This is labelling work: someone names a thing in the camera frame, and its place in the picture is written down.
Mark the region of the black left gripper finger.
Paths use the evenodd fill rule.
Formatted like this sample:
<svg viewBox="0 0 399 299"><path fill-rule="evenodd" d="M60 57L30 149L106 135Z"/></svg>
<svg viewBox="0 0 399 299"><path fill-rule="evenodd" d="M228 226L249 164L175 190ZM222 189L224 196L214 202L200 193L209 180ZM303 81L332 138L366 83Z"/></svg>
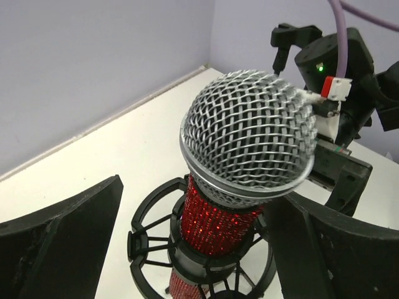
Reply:
<svg viewBox="0 0 399 299"><path fill-rule="evenodd" d="M1 298L94 298L122 192L115 175L1 223Z"/></svg>

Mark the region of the black tripod shock-mount stand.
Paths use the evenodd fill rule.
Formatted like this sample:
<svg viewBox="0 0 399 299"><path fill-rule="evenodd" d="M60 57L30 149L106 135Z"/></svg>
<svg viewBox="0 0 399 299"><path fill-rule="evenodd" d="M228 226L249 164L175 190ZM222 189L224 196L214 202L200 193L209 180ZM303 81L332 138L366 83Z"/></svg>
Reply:
<svg viewBox="0 0 399 299"><path fill-rule="evenodd" d="M144 298L262 298L276 274L260 208L211 202L191 176L139 205L127 238L130 272Z"/></svg>

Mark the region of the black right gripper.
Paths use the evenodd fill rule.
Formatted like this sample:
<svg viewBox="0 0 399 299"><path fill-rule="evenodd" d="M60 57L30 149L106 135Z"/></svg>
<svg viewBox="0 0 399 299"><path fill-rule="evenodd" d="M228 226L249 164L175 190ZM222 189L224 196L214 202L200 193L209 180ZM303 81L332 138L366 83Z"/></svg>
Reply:
<svg viewBox="0 0 399 299"><path fill-rule="evenodd" d="M326 206L291 193L264 217L284 298L398 298L398 231L352 216L373 166L351 156L347 116L316 117L309 181L331 192Z"/></svg>

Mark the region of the red glitter microphone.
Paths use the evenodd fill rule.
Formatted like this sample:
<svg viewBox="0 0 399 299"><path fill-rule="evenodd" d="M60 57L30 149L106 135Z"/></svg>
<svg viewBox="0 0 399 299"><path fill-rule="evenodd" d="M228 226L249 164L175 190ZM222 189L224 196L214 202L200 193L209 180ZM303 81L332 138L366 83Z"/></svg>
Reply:
<svg viewBox="0 0 399 299"><path fill-rule="evenodd" d="M241 70L205 86L180 128L182 239L207 257L233 254L264 204L307 179L316 135L310 93L273 74Z"/></svg>

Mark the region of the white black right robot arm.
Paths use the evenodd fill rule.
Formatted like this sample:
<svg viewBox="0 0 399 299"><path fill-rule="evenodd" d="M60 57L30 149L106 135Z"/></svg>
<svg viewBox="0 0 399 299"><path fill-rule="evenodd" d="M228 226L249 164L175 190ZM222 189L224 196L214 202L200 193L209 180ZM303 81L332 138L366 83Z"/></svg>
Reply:
<svg viewBox="0 0 399 299"><path fill-rule="evenodd" d="M337 136L321 134L311 177L332 188L325 204L297 193L264 209L268 241L284 298L397 298L398 231L354 218L372 172L344 153L377 111L385 130L398 127L398 65L376 74L362 36L347 29L346 76L354 89Z"/></svg>

